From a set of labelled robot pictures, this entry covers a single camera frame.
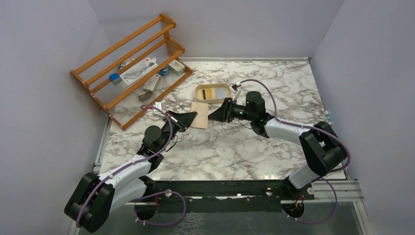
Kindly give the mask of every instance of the yellow object in tray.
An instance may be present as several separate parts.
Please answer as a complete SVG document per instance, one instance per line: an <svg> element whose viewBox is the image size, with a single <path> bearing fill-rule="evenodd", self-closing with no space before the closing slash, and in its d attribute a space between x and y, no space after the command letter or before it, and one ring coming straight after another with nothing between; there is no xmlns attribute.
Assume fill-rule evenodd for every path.
<svg viewBox="0 0 415 235"><path fill-rule="evenodd" d="M226 83L203 84L195 89L197 102L201 103L222 103L225 98L231 97L231 90Z"/></svg>

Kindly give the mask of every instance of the brown object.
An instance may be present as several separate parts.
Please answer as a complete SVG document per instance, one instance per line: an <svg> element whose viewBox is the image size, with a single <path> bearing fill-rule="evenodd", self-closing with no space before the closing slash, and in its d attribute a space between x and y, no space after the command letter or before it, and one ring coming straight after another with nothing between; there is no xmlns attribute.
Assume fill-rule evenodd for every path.
<svg viewBox="0 0 415 235"><path fill-rule="evenodd" d="M206 103L192 102L190 111L197 112L197 115L190 127L207 129L209 105Z"/></svg>
<svg viewBox="0 0 415 235"><path fill-rule="evenodd" d="M221 93L222 98L217 98L216 94ZM195 88L195 97L197 102L214 104L222 103L226 97L231 96L231 90L226 83L203 84Z"/></svg>
<svg viewBox="0 0 415 235"><path fill-rule="evenodd" d="M125 50L125 46L128 45L128 42L131 41L133 38L139 36L141 33L145 32L146 30L152 28L157 29L156 27L153 27L156 24L161 25L161 30L158 31L156 34L154 34L152 37L143 40L138 46L134 47L132 50L130 50L123 56L119 57L116 61L112 62L110 65L108 65L105 68L101 68L100 72L92 76L88 80L84 80L80 73L87 70L89 67L96 64L98 61L102 60L115 50L117 50L120 47L123 47ZM143 85L150 77L152 77L154 74L156 74L159 70L161 70L163 67L167 66L168 63L173 61L174 59L180 61L179 56L184 53L184 47L180 44L178 44L176 41L174 41L170 34L169 30L176 27L176 22L174 22L173 19L168 17L165 14L160 14L157 18L153 19L143 27L139 28L132 34L128 35L118 43L114 44L107 50L103 51L90 61L86 62L85 64L81 65L79 68L72 70L72 75L80 82L82 83L82 86L87 90L87 92L91 95L91 97L95 100L95 102L98 104L98 106L118 125L121 127L121 129L125 130L127 129L134 121L136 121L140 116L142 116L145 111L144 110L137 110L137 114L134 115L129 121L122 124L119 120L117 120L113 116L114 108L116 105L121 102L124 98L126 98L129 94L131 94L135 89ZM157 43L154 43L157 39L161 38L161 40ZM161 47L166 47L166 53L167 57L163 57L162 61L157 61L158 66L151 70L151 72L147 73L145 76L143 76L141 79L139 79L137 82L132 84L131 86L127 87L126 89L117 90L117 95L112 98L112 100L108 102L103 102L105 100L105 97L101 97L103 93L100 91L107 87L107 86L114 86L114 84L111 82L109 78L102 80L101 78L105 75L108 76L109 73L115 68L117 68L121 63L123 63L125 60L131 58L135 58L132 62L130 62L128 65L124 66L122 69L117 71L117 74L120 75L127 71L129 68L134 66L136 63L142 61L143 59L147 57L152 57L152 53L155 50L160 50ZM189 75L192 74L192 70L186 66L186 71L182 75L178 75L176 77L173 77L174 83L170 87L168 87L165 91L163 91L159 96L154 98L154 100L148 100L149 102L146 102L147 104L154 104L156 101L160 101L166 94L168 94L173 88L175 88L177 85L179 85L184 79L186 79Z"/></svg>

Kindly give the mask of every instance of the marble surface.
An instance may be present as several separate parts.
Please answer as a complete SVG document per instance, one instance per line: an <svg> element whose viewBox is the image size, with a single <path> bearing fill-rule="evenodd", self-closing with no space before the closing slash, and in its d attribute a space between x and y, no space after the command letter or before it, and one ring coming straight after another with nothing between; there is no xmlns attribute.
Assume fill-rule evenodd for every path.
<svg viewBox="0 0 415 235"><path fill-rule="evenodd" d="M164 110L189 112L197 85L234 83L247 78L262 81L272 91L278 116L304 124L326 120L324 108L308 61L265 62L186 62L194 73L161 101ZM244 83L238 104L245 104L248 91L260 91L267 111L274 113L268 93L259 84ZM209 113L220 104L209 105ZM241 121L249 127L247 121ZM144 130L163 121L147 112L126 131L112 124L100 172L114 169L130 160L141 146ZM178 142L149 176L154 180L251 180L284 179L305 163L299 145L257 136L237 120L232 123L209 121L208 129L190 128L178 133ZM343 172L327 176L344 179Z"/></svg>

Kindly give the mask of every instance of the marble table top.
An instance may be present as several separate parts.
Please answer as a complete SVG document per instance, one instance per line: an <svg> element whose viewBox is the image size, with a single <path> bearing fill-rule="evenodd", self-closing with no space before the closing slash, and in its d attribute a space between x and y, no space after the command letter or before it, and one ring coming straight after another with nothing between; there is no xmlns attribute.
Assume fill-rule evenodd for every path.
<svg viewBox="0 0 415 235"><path fill-rule="evenodd" d="M313 73L308 61L185 62L193 74L161 101L164 110L190 112L197 85L235 83L247 78L262 81L273 93L278 116L304 124L326 120ZM248 91L259 91L267 111L274 113L264 88L244 83L238 104L245 105ZM209 113L221 104L209 105ZM249 127L247 121L241 121ZM126 131L115 123L110 127L100 172L130 160L141 146L144 130L164 122L147 112ZM178 133L178 142L163 153L160 166L149 174L154 180L253 180L284 179L305 164L302 148L294 143L257 136L234 120L232 123L209 121L207 129L189 128ZM345 179L344 172L331 173L329 179Z"/></svg>

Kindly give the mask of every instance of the wall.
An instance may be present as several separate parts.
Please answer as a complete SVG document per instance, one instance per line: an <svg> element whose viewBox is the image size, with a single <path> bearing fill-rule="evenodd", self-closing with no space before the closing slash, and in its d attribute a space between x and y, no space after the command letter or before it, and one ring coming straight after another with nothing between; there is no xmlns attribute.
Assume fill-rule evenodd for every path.
<svg viewBox="0 0 415 235"><path fill-rule="evenodd" d="M0 5L0 234L66 234L105 122L69 71L110 43L86 0Z"/></svg>
<svg viewBox="0 0 415 235"><path fill-rule="evenodd" d="M415 2L345 0L312 60L376 234L413 234Z"/></svg>
<svg viewBox="0 0 415 235"><path fill-rule="evenodd" d="M311 57L343 0L89 0L111 43L164 12L185 57Z"/></svg>

